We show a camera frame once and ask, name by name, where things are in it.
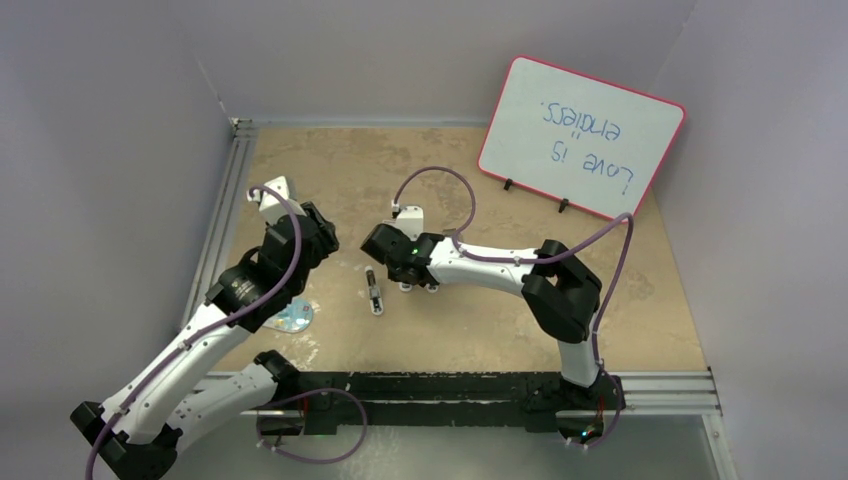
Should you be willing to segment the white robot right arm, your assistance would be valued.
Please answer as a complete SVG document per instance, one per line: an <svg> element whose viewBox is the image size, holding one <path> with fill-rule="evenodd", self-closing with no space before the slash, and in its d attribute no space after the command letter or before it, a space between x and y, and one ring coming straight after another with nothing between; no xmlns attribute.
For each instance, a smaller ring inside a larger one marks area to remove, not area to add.
<svg viewBox="0 0 848 480"><path fill-rule="evenodd" d="M557 341L564 399L584 407L599 396L601 367L590 333L600 312L602 282L561 242L498 249L454 243L435 233L413 238L381 223L361 250L386 267L389 280L407 289L468 284L523 299L540 329Z"/></svg>

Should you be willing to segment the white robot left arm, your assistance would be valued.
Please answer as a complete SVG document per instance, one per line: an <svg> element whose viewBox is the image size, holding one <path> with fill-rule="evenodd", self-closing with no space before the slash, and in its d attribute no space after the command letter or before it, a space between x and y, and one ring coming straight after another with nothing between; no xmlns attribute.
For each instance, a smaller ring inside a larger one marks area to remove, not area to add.
<svg viewBox="0 0 848 480"><path fill-rule="evenodd" d="M229 380L196 392L224 356L289 306L309 273L339 248L334 224L312 202L261 203L260 246L225 270L191 319L143 371L102 402L85 401L71 421L91 446L84 476L102 460L119 479L160 479L202 437L245 410L292 405L297 368L276 350L257 354Z"/></svg>

